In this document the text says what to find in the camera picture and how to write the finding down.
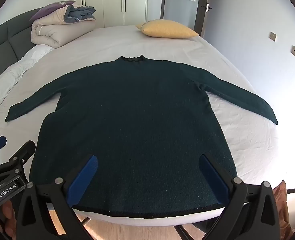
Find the bed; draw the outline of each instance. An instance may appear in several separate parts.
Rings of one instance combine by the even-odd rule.
[[[19,60],[34,45],[30,42],[31,23],[35,10],[17,16],[0,26],[0,74]],[[135,26],[95,29],[76,40],[46,54],[13,87],[0,106],[0,136],[7,138],[0,151],[0,163],[8,161],[26,141],[37,143],[44,118],[56,108],[60,95],[30,113],[5,122],[9,108],[31,96],[43,85],[74,70],[123,57],[169,60],[203,68],[220,79],[255,93],[246,78],[222,54],[201,37],[161,39],[142,34]],[[238,177],[245,183],[270,182],[275,188],[283,179],[278,156],[276,125],[270,120],[241,109],[208,93],[211,107],[225,135]],[[29,176],[31,158],[25,164]],[[219,216],[222,209],[161,217],[133,218],[85,212],[83,215],[112,223],[133,226],[170,226],[194,223]]]

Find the yellow pillow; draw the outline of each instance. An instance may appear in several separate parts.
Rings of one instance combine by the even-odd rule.
[[[198,34],[181,23],[170,20],[153,20],[136,27],[145,35],[157,38],[183,39],[198,36]]]

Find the purple pillow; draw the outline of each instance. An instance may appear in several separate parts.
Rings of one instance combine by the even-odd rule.
[[[62,1],[62,2],[51,3],[51,4],[41,8],[40,10],[38,10],[37,13],[32,16],[30,21],[35,21],[37,19],[40,19],[40,18],[47,16],[50,13],[56,11],[57,9],[64,7],[65,5],[69,5],[69,4],[73,4],[73,3],[75,3],[75,1]]]

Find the mattress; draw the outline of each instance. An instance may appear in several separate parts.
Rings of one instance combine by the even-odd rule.
[[[0,163],[8,161],[26,141],[37,143],[42,121],[55,110],[60,95],[18,119],[5,122],[12,105],[28,98],[43,85],[76,69],[109,62],[120,56],[141,55],[203,68],[220,79],[255,93],[240,71],[201,37],[184,40],[153,38],[145,36],[134,26],[95,29],[41,58],[5,98],[0,106],[0,136],[7,138],[7,145],[0,151]],[[261,184],[267,180],[272,188],[276,187],[283,179],[276,125],[213,94],[208,95],[230,148],[238,176],[245,183]],[[32,158],[24,166],[27,177],[31,162]],[[216,217],[221,212],[222,209],[218,209],[157,219],[110,217],[92,212],[82,214],[125,225],[169,226],[203,221]]]

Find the metal screw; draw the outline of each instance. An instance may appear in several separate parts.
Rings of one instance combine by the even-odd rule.
[[[56,184],[61,184],[63,182],[63,179],[62,178],[56,178],[55,179],[55,183]]]
[[[238,177],[235,177],[235,178],[233,179],[233,181],[234,181],[234,183],[236,183],[236,184],[241,184],[241,183],[242,183],[242,180],[241,180],[240,178],[238,178]]]
[[[34,186],[34,184],[32,182],[29,182],[28,184],[26,184],[27,188],[31,188]]]
[[[267,181],[263,182],[263,185],[265,185],[265,187],[270,187],[271,186],[270,183],[267,182]]]

